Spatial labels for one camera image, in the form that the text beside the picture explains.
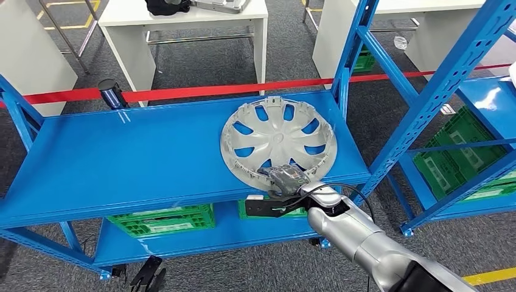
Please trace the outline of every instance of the white table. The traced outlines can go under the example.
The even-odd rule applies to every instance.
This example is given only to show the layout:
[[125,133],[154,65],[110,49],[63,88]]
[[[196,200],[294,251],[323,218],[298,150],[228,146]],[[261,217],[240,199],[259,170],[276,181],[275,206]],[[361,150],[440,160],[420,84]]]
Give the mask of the white table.
[[[0,0],[0,74],[21,94],[70,90],[77,74],[25,1]],[[66,102],[34,107],[44,116],[61,114]]]
[[[375,20],[417,18],[405,51],[420,71],[437,69],[485,0],[380,0]],[[321,78],[332,78],[358,0],[325,0],[313,61]]]
[[191,7],[188,13],[153,16],[144,0],[110,0],[99,25],[133,91],[149,90],[156,64],[145,40],[147,31],[214,27],[254,27],[254,67],[259,83],[265,82],[268,12],[265,0],[250,0],[244,11],[227,14]]

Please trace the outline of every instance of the gray carpet floor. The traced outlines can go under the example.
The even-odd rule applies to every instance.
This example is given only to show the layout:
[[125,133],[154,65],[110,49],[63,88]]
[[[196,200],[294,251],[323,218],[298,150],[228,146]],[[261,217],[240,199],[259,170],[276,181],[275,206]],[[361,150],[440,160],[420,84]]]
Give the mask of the gray carpet floor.
[[[323,0],[313,0],[313,8],[322,7]],[[29,4],[37,14],[41,9],[34,0]],[[99,11],[106,5],[102,0]],[[77,25],[87,18],[86,7],[76,5],[52,6],[63,25]],[[267,0],[269,32],[267,47],[267,80],[317,78],[312,62],[316,32],[311,24],[302,24],[302,4],[299,0]],[[319,20],[320,13],[314,13]],[[41,22],[50,26],[43,16]],[[375,22],[375,27],[408,26],[406,21]],[[244,32],[242,28],[232,30]],[[55,31],[49,32],[64,48]],[[153,33],[152,38],[217,35],[228,30],[181,30]],[[67,30],[72,43],[79,47],[86,30]],[[395,62],[404,71],[415,71],[402,50],[394,47],[396,33],[377,35]],[[401,33],[410,38],[410,33]],[[224,40],[153,47],[157,73],[153,88],[173,88],[199,85],[223,85],[256,82],[252,45],[248,40]],[[77,88],[93,87],[103,78],[117,80],[129,90],[107,42],[96,31],[85,52],[84,61],[91,71],[85,75],[77,63],[69,58],[78,73]],[[372,73],[380,73],[376,65]],[[489,72],[475,72],[489,76]],[[424,78],[412,78],[421,90]],[[461,101],[456,97],[450,104],[457,110]],[[66,113],[106,110],[101,101],[72,102]],[[390,133],[407,110],[407,106],[389,81],[353,83],[349,88],[348,124],[370,164]],[[418,138],[415,146],[423,145],[448,119],[438,115]],[[5,110],[0,110],[0,192],[5,193],[23,160],[25,152]],[[410,190],[397,169],[393,174],[414,203]],[[398,227],[406,220],[399,203],[387,183],[382,182],[371,196],[377,213],[378,225],[388,235],[407,248],[431,259],[436,259],[460,276],[483,273],[516,266],[516,215],[503,213],[442,221],[427,224],[411,238],[402,237]],[[99,228],[99,220],[74,222],[79,240],[86,253],[92,255]],[[56,224],[33,227],[38,233],[65,243]],[[140,263],[128,265],[129,276],[134,276]],[[306,240],[235,249],[209,254],[167,259],[168,268],[163,291],[366,291],[366,276],[350,264],[335,249],[318,249]],[[481,291],[515,291],[516,279],[478,287]],[[50,258],[23,246],[0,240],[0,291],[123,291],[124,279],[102,282],[98,275]]]

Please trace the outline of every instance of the green plastic crate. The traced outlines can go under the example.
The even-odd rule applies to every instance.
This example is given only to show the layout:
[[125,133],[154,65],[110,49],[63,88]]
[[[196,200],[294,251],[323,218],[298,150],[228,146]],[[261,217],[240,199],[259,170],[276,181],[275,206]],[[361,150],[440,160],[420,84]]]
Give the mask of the green plastic crate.
[[[261,217],[261,216],[248,216],[245,213],[245,200],[238,200],[237,204],[239,205],[239,217],[240,219],[253,219],[253,218],[267,218],[267,217]],[[286,215],[284,217],[306,217],[307,212],[304,208],[296,209]]]
[[132,237],[172,234],[215,227],[213,205],[191,207],[182,207],[180,210],[170,208],[150,211],[153,214],[140,212],[115,215],[108,217],[108,220]]
[[[426,147],[464,144],[492,139],[494,138],[488,130],[464,106],[429,141]],[[421,174],[423,174],[434,196],[440,200],[505,154],[506,150],[502,146],[429,151],[418,153],[414,157],[414,163]],[[502,180],[488,183],[484,188],[516,181],[516,173],[500,179]]]
[[212,206],[210,204],[203,205],[195,205],[195,206],[181,206],[181,207],[171,207],[167,209],[160,210],[152,210],[145,212],[135,212],[123,215],[114,215],[110,218],[113,218],[119,222],[125,221],[133,221],[133,220],[143,220],[148,218],[156,218],[156,217],[166,217],[169,215],[184,215],[184,214],[195,214],[195,213],[205,213],[211,212]]
[[[448,140],[445,142],[448,144],[465,144],[495,139],[466,106],[459,109],[440,132],[445,133],[446,136],[443,134],[441,137],[447,137]],[[462,174],[470,179],[507,154],[507,151],[501,145],[494,145],[449,150],[449,153],[460,165]]]
[[369,72],[372,70],[372,67],[374,66],[375,62],[376,60],[374,59],[371,52],[365,45],[363,45],[362,50],[358,54],[357,63],[353,68],[353,73]]
[[482,200],[486,198],[495,198],[504,195],[510,195],[516,192],[516,182],[505,182],[501,184],[494,184],[490,186],[484,186],[478,192],[468,196],[459,203],[467,203],[473,200]]
[[[440,146],[437,139],[432,138],[426,147]],[[461,169],[447,151],[431,151],[418,153],[414,164],[437,200],[463,185],[467,180]]]

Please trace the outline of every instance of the silver robotic arm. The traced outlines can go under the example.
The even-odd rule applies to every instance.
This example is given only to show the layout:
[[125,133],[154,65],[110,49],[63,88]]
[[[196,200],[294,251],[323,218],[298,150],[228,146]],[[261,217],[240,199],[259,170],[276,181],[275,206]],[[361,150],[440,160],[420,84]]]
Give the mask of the silver robotic arm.
[[273,179],[282,194],[270,192],[272,200],[246,200],[247,214],[280,217],[304,207],[313,230],[362,267],[380,291],[477,291],[439,263],[390,239],[348,197],[329,186],[323,187],[322,182],[309,182],[297,167],[272,167],[263,173]]
[[[306,184],[301,187],[301,195],[321,185]],[[323,187],[310,197],[320,206],[308,209],[310,226],[352,263],[362,267],[380,291],[477,291],[449,269],[387,237],[348,197],[331,187]],[[323,210],[342,203],[349,207],[342,214],[330,216]]]

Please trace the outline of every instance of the cable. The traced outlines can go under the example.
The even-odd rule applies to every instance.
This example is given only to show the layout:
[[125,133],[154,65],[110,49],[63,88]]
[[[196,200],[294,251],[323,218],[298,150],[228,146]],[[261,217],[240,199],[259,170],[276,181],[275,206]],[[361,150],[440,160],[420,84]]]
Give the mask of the cable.
[[376,223],[376,219],[375,219],[375,216],[374,216],[374,211],[372,209],[372,206],[369,202],[369,200],[366,198],[366,196],[364,196],[364,194],[359,191],[356,187],[354,186],[350,186],[348,184],[345,184],[345,183],[342,183],[342,182],[330,182],[330,183],[327,183],[327,184],[323,184],[321,186],[318,186],[316,187],[315,189],[307,192],[306,194],[304,194],[303,196],[301,196],[298,200],[296,200],[294,203],[291,203],[291,204],[288,204],[286,206],[284,206],[285,208],[288,208],[290,206],[294,206],[295,204],[298,204],[299,202],[301,202],[302,200],[306,199],[309,195],[315,193],[316,191],[324,188],[324,187],[331,187],[331,186],[340,186],[340,187],[345,187],[345,188],[348,188],[354,192],[356,192],[363,200],[364,202],[366,202],[366,205],[368,205],[368,208],[369,208],[369,213],[371,213],[371,219],[372,219],[372,222],[373,223]]

